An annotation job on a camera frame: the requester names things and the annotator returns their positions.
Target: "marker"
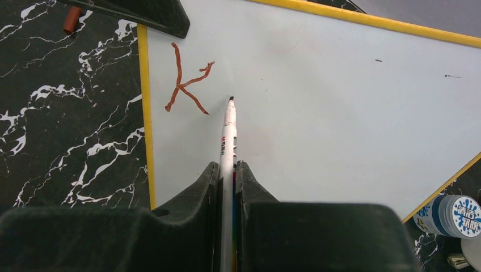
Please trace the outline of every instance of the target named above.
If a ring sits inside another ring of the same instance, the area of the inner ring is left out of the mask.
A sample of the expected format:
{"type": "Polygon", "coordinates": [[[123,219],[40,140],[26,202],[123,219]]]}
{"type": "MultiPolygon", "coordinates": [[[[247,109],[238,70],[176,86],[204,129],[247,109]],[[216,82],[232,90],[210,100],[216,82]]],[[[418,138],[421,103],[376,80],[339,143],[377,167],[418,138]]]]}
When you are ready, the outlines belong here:
{"type": "Polygon", "coordinates": [[[231,96],[224,115],[222,129],[219,182],[222,183],[222,228],[220,271],[230,272],[234,268],[233,255],[233,181],[237,157],[237,129],[235,128],[234,97],[231,96]]]}

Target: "yellow board frame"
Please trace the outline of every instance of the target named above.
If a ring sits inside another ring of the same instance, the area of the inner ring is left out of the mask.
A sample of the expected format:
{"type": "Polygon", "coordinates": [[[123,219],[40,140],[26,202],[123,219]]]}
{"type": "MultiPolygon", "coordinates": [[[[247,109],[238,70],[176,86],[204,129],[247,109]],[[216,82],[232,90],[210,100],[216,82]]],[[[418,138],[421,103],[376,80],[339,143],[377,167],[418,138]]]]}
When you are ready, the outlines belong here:
{"type": "MultiPolygon", "coordinates": [[[[336,7],[320,5],[302,0],[251,0],[257,3],[263,3],[272,6],[284,7],[286,9],[303,11],[315,15],[326,16],[334,19],[345,20],[352,23],[364,24],[367,26],[388,29],[410,35],[426,37],[430,39],[447,41],[449,43],[467,45],[475,48],[481,48],[481,39],[477,37],[466,36],[458,33],[452,33],[439,29],[422,27],[420,25],[399,22],[396,20],[386,19],[373,15],[363,14],[359,12],[343,10],[336,7]]],[[[140,59],[140,81],[142,87],[142,106],[144,112],[145,127],[145,146],[147,153],[147,170],[149,178],[149,194],[150,208],[157,207],[155,202],[155,186],[154,186],[154,150],[152,139],[152,120],[150,111],[150,81],[149,81],[149,53],[147,49],[147,27],[137,25],[138,33],[138,51],[140,59]]],[[[452,184],[462,173],[470,168],[474,163],[481,159],[481,152],[469,161],[461,170],[453,177],[448,179],[439,189],[431,194],[423,203],[421,203],[413,212],[403,219],[403,223],[408,221],[417,211],[431,201],[441,191],[452,184]]]]}

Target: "whiteboard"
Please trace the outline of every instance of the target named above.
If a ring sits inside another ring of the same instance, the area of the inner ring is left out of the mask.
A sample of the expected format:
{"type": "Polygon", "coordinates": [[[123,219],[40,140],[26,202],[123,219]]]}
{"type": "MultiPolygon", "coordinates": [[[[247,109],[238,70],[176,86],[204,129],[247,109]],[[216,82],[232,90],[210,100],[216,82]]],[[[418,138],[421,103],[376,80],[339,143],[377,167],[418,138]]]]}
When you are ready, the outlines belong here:
{"type": "Polygon", "coordinates": [[[155,198],[237,158],[281,201],[381,203],[404,218],[481,150],[481,50],[243,0],[183,0],[185,40],[148,29],[155,198]],[[178,71],[210,115],[179,93],[178,71]]]}

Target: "brown marker stroke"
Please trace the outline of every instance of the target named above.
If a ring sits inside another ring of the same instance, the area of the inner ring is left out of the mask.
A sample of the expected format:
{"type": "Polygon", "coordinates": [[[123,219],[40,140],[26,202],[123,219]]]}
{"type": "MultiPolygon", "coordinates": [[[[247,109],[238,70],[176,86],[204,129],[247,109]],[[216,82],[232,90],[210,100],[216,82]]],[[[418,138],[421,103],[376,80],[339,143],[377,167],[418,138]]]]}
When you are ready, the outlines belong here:
{"type": "Polygon", "coordinates": [[[165,107],[166,111],[170,112],[170,109],[172,108],[172,105],[175,102],[175,98],[177,97],[177,94],[179,93],[179,90],[181,90],[184,94],[186,94],[188,97],[190,97],[192,100],[194,100],[197,107],[203,113],[209,115],[207,110],[205,110],[204,107],[202,107],[199,100],[193,94],[191,94],[189,91],[187,91],[185,88],[192,83],[199,82],[199,81],[203,80],[204,78],[208,77],[209,73],[210,73],[210,69],[215,62],[214,61],[209,62],[209,63],[207,63],[206,68],[199,69],[199,72],[205,72],[204,75],[202,75],[198,78],[191,79],[188,82],[185,82],[184,84],[180,84],[180,82],[182,81],[182,65],[180,63],[180,51],[179,51],[179,47],[174,42],[172,43],[172,47],[174,47],[175,59],[176,59],[176,63],[177,63],[177,81],[176,81],[176,86],[175,86],[174,92],[172,93],[172,96],[170,98],[170,101],[167,103],[167,105],[165,107]]]}

